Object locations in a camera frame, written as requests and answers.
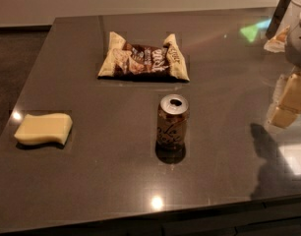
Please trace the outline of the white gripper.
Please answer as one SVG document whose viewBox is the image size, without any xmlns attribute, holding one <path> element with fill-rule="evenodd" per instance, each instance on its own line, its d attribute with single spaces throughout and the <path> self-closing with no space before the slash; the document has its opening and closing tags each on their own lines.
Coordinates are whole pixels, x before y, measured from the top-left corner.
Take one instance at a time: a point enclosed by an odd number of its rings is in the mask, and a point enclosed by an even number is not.
<svg viewBox="0 0 301 236">
<path fill-rule="evenodd" d="M 301 68 L 301 11 L 292 22 L 285 42 L 288 62 Z M 275 85 L 268 110 L 268 123 L 279 129 L 289 127 L 301 114 L 301 69 L 281 75 Z"/>
</svg>

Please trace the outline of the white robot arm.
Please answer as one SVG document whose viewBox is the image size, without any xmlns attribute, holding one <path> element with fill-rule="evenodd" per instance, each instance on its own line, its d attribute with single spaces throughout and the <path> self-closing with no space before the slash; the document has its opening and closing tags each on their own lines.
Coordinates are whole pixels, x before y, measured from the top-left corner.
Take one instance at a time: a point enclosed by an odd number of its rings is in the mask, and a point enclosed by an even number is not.
<svg viewBox="0 0 301 236">
<path fill-rule="evenodd" d="M 267 125 L 281 130 L 301 114 L 301 0 L 279 0 L 267 38 L 264 49 L 284 52 L 293 65 L 289 75 L 280 75 L 276 81 L 267 113 Z"/>
</svg>

